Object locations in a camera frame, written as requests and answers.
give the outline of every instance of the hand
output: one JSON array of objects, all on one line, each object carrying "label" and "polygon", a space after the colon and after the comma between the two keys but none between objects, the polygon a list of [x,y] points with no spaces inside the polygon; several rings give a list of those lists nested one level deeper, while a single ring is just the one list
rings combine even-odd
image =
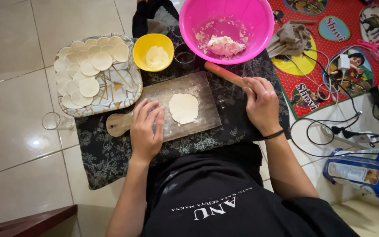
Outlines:
[{"label": "hand", "polygon": [[252,124],[266,137],[282,130],[279,124],[279,99],[273,85],[260,77],[244,77],[250,86],[242,88],[247,97],[246,112]]},{"label": "hand", "polygon": [[[163,125],[165,123],[164,107],[157,107],[148,115],[148,111],[159,105],[158,101],[147,103],[147,99],[141,101],[134,109],[133,124],[130,136],[133,155],[131,159],[149,164],[157,155],[163,143]],[[153,133],[153,124],[156,120],[156,131]]]}]

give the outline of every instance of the white tile floor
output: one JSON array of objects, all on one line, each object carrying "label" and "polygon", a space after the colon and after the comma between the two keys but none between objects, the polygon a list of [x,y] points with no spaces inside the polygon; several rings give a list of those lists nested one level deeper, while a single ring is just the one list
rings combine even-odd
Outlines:
[{"label": "white tile floor", "polygon": [[[172,2],[179,11],[183,0]],[[77,132],[46,131],[41,118],[50,111],[62,113],[55,101],[52,64],[56,50],[70,40],[108,32],[131,37],[135,8],[135,0],[0,0],[0,222],[74,203],[79,206],[77,218],[59,226],[66,232],[57,236],[104,235],[123,179],[90,191]],[[357,97],[355,103],[364,114],[352,130],[378,133],[369,96]],[[330,111],[320,110],[310,118],[323,119]],[[352,115],[351,103],[346,101],[331,118],[344,120]],[[337,147],[349,148],[340,142],[324,148],[312,145],[305,136],[307,124],[300,122],[292,131],[304,150],[327,155]],[[316,141],[328,140],[318,128],[311,129],[310,135]],[[264,143],[260,146],[265,156],[260,173],[265,187],[272,190]],[[357,194],[324,179],[325,159],[292,147],[323,199],[334,203]]]}]

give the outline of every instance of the black shirt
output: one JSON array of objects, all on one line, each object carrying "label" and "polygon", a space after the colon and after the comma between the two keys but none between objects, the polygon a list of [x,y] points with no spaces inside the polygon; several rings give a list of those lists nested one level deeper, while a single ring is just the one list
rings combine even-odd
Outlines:
[{"label": "black shirt", "polygon": [[157,176],[141,236],[358,236],[328,202],[281,199],[219,155],[181,157]]}]

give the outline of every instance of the marble pattern plate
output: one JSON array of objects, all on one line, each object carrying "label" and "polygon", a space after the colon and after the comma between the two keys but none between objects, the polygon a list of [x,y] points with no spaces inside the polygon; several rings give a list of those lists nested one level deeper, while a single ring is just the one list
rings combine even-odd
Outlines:
[{"label": "marble pattern plate", "polygon": [[[93,98],[91,105],[80,109],[68,109],[62,105],[62,95],[58,92],[58,103],[62,110],[73,117],[80,118],[98,113],[117,110],[131,106],[137,101],[143,90],[143,81],[139,68],[134,62],[133,49],[134,42],[124,34],[110,33],[106,35],[92,36],[79,41],[85,42],[88,39],[99,39],[100,37],[119,36],[129,47],[129,58],[127,62],[114,62],[112,66],[101,71],[95,78],[100,84],[98,94]],[[64,47],[70,47],[74,41],[69,42]]]}]

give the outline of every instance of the power strip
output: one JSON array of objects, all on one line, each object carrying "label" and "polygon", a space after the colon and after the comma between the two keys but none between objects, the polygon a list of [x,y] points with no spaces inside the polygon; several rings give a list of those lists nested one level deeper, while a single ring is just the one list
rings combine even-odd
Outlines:
[{"label": "power strip", "polygon": [[[334,126],[333,124],[326,124],[326,125],[328,127]],[[328,137],[333,137],[333,132],[328,127],[321,125],[321,132]],[[368,134],[345,138],[341,132],[339,134],[334,134],[334,139],[347,143],[352,146],[356,146],[360,148],[361,150],[372,149],[373,147],[370,145],[370,143],[376,142],[376,138],[371,137],[371,135],[368,135]]]}]

